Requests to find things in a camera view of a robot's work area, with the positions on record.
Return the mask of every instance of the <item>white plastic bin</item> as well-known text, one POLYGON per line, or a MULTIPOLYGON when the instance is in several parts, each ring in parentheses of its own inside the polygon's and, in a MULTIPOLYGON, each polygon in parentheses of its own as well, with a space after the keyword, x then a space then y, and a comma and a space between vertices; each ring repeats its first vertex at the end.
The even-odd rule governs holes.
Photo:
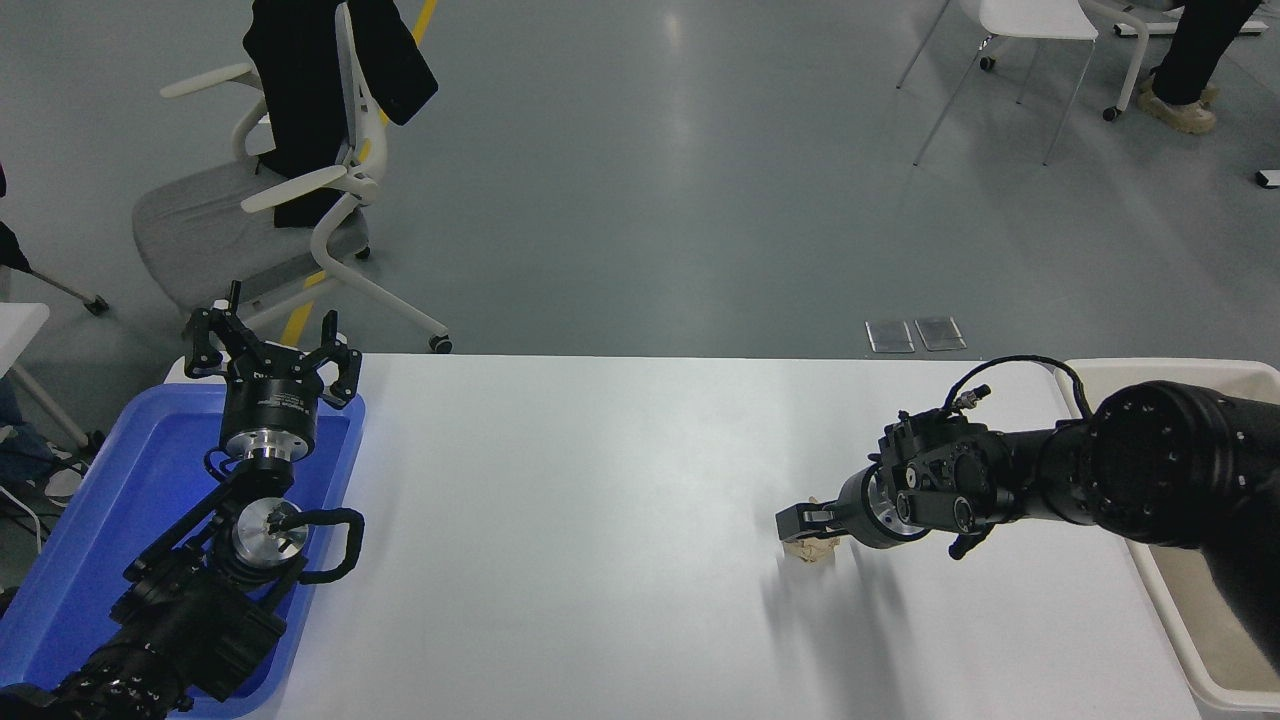
MULTIPOLYGON (((1117 389, 1146 380, 1172 380, 1280 404, 1280 372, 1262 363, 1121 357, 1071 360, 1068 365, 1084 380, 1094 407, 1117 389)), ((1074 413, 1071 380, 1059 372, 1057 383, 1074 413)), ((1192 692, 1222 710, 1280 712, 1280 676, 1213 587, 1201 553, 1135 542, 1129 543, 1129 551, 1192 692)))

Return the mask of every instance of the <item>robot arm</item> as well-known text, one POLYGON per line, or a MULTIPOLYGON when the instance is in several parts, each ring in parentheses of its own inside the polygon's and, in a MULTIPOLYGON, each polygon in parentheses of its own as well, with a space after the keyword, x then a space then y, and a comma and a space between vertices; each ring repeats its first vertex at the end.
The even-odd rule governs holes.
POLYGON ((238 291, 236 283, 223 306, 192 314, 186 363, 191 377, 227 378, 219 450, 234 469, 223 474, 206 456, 218 486, 124 570, 133 584, 110 612, 119 632, 51 692, 0 688, 0 717, 156 720, 189 710, 192 685, 225 701, 284 634, 275 609, 288 592, 355 568, 364 516, 302 511, 284 495, 293 462, 315 446, 319 400, 342 407, 355 396, 360 354, 338 336, 333 313, 314 352, 260 341, 236 316, 238 291), (325 388, 316 370, 328 361, 340 374, 325 388), (333 569, 306 570, 302 547, 315 525, 347 525, 346 556, 333 569))
POLYGON ((1280 406, 1149 382, 1092 414, 1070 374, 1084 419, 1052 429, 970 423, 964 410, 989 388, 959 395, 968 378, 941 407, 901 413, 837 500, 777 514, 778 537, 849 534, 888 548, 937 529, 956 534, 950 553, 960 560, 996 525, 1044 518, 1198 548, 1280 669, 1280 406))

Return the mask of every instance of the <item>table surface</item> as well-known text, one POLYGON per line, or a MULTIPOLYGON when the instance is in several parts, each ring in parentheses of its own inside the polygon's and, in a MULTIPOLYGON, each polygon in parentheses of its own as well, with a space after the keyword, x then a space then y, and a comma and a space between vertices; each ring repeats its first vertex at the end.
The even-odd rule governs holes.
MULTIPOLYGON (((773 514, 970 366, 366 356, 364 555, 252 716, 1199 717, 1096 528, 783 555, 773 514)), ((984 379, 992 428, 1066 416, 1038 366, 984 379)))
POLYGON ((46 320, 49 306, 42 302, 0 302, 0 375, 9 372, 46 320))

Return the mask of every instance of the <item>black jacket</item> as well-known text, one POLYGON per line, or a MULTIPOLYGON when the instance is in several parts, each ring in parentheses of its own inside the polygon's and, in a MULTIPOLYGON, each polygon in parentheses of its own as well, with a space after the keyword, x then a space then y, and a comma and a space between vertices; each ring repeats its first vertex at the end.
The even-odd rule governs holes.
MULTIPOLYGON (((275 150, 264 165, 293 178, 334 164, 347 138, 334 12, 342 0, 253 0, 244 50, 262 77, 275 150)), ((374 99, 407 123, 439 90, 393 0, 346 0, 374 99)), ((317 191, 275 210, 276 227, 314 225, 337 200, 317 191)))

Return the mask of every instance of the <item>black pants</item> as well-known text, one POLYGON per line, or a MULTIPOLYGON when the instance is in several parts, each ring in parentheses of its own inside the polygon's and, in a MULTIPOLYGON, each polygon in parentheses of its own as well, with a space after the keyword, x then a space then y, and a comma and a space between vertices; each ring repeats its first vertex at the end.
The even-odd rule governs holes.
POLYGON ((1188 0, 1169 54, 1160 63, 1155 91, 1170 105, 1199 100, 1219 59, 1261 0, 1188 0))

